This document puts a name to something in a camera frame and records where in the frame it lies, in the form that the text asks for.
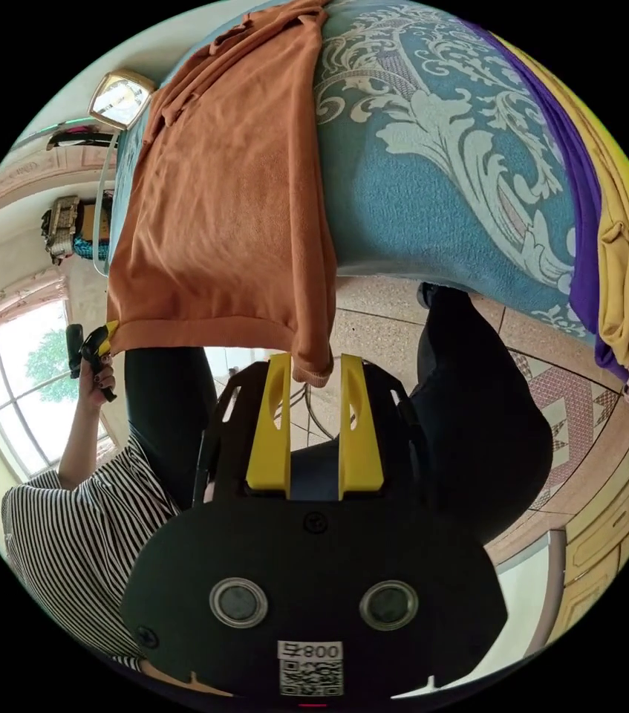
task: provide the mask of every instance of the woman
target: woman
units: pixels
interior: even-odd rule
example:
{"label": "woman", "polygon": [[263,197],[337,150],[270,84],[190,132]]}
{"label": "woman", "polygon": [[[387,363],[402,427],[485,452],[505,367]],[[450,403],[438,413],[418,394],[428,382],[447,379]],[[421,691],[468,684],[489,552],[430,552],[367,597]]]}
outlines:
{"label": "woman", "polygon": [[[422,284],[428,318],[411,394],[426,433],[440,508],[481,543],[526,510],[550,472],[553,439],[527,381],[469,296]],[[177,380],[175,387],[170,385]],[[24,586],[82,644],[151,677],[120,617],[120,603],[148,539],[192,504],[200,434],[217,398],[202,348],[126,353],[131,436],[95,469],[102,387],[115,386],[107,359],[79,378],[74,424],[59,471],[4,497],[9,561]],[[338,440],[292,456],[297,499],[336,497]],[[218,693],[195,677],[187,686]]]}

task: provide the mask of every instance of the striped shirt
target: striped shirt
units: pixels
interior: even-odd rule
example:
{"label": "striped shirt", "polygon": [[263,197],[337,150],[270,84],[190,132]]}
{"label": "striped shirt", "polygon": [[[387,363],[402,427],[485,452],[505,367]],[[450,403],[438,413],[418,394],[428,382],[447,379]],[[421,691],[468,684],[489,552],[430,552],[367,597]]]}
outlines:
{"label": "striped shirt", "polygon": [[139,671],[143,656],[121,600],[139,552],[179,512],[131,436],[75,490],[63,489],[54,470],[9,490],[2,501],[7,560],[59,626]]}

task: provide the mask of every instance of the qr code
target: qr code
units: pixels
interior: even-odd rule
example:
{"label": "qr code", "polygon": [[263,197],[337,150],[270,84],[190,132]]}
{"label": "qr code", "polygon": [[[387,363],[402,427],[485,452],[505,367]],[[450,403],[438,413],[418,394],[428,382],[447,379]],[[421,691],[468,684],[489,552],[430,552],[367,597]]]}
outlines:
{"label": "qr code", "polygon": [[342,696],[344,662],[280,660],[279,689],[283,696]]}

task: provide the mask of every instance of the tiled floor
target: tiled floor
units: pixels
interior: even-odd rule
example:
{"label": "tiled floor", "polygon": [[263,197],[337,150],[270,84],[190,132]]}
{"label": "tiled floor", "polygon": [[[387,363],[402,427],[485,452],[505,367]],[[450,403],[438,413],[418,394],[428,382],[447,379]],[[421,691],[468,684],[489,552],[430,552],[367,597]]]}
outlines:
{"label": "tiled floor", "polygon": [[[426,312],[417,284],[387,278],[340,279],[332,351],[357,354],[391,372],[411,390],[417,381],[416,352]],[[563,527],[609,478],[629,448],[629,405],[619,399],[620,381],[594,363],[592,351],[572,337],[481,297],[473,301],[498,331],[527,378],[530,391],[555,437],[550,477],[530,510],[489,543],[495,563]],[[209,348],[218,388],[228,369],[267,358],[264,350]],[[339,369],[312,392],[313,413],[331,434],[339,432]],[[292,392],[299,385],[293,383]],[[304,401],[292,410],[292,448],[321,443],[325,433]]]}

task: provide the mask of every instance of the blue blanket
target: blue blanket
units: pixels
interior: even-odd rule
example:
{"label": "blue blanket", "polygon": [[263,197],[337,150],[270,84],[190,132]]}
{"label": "blue blanket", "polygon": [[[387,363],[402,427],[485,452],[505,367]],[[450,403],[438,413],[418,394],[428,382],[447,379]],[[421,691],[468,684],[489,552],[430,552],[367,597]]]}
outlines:
{"label": "blue blanket", "polygon": [[[314,94],[339,275],[473,290],[592,345],[568,302],[572,189],[517,72],[459,19],[425,5],[332,0],[327,13]],[[165,81],[238,22],[193,47]],[[146,121],[120,141],[111,255]]]}

